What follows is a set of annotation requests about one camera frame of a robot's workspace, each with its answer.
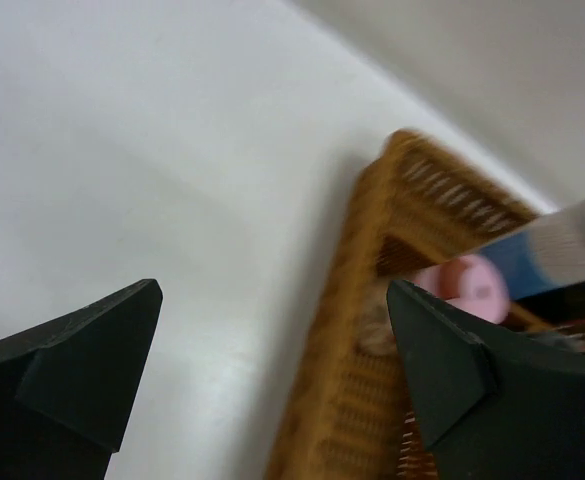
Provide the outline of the pink lid spice jar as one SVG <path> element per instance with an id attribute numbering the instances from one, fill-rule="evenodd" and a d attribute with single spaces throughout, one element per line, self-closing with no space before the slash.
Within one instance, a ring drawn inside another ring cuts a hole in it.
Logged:
<path id="1" fill-rule="evenodd" d="M 510 310 L 510 298 L 501 273 L 480 255 L 453 258 L 402 278 L 489 323 L 503 322 Z M 387 291 L 395 279 L 386 276 L 374 280 L 364 296 L 359 315 L 358 347 L 366 354 L 389 356 L 396 351 L 387 303 Z"/>

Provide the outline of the black cap brown spice bottle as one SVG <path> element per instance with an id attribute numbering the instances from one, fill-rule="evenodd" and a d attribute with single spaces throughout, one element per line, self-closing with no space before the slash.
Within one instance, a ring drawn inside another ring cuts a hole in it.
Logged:
<path id="1" fill-rule="evenodd" d="M 525 335 L 528 338 L 560 350 L 585 353 L 585 332 L 551 329 L 526 332 Z"/>

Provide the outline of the blue label silver cap jar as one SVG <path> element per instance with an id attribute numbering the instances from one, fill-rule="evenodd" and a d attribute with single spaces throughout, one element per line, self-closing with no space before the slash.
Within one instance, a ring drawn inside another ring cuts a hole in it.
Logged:
<path id="1" fill-rule="evenodd" d="M 477 250 L 521 300 L 585 282 L 585 200 L 541 216 Z"/>

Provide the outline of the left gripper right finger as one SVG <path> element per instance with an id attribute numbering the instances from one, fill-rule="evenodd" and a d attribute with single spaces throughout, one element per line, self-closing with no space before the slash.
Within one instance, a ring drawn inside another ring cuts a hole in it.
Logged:
<path id="1" fill-rule="evenodd" d="M 404 281 L 387 303 L 425 449 L 443 479 L 585 479 L 585 354 Z"/>

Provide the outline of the tall dark sauce bottle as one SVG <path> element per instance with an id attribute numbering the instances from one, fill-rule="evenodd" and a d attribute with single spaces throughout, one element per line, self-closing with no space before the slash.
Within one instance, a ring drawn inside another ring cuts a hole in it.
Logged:
<path id="1" fill-rule="evenodd" d="M 551 325 L 585 323 L 585 281 L 515 300 L 515 303 Z"/>

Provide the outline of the brown wicker divided basket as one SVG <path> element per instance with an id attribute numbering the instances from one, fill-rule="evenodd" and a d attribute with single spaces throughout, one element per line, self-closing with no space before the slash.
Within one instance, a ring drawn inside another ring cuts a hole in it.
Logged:
<path id="1" fill-rule="evenodd" d="M 408 273 L 480 255 L 545 215 L 429 138 L 393 133 L 356 183 L 266 477 L 443 479 L 423 445 L 397 342 L 389 356 L 358 347 L 364 296 L 378 278 L 408 282 Z M 511 298 L 494 325 L 585 332 L 585 323 L 551 325 Z"/>

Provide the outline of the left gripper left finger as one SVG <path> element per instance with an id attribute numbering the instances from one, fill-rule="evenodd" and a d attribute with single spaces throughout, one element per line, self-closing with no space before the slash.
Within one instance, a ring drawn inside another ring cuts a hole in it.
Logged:
<path id="1" fill-rule="evenodd" d="M 105 477 L 162 300 L 143 279 L 0 340 L 0 479 Z"/>

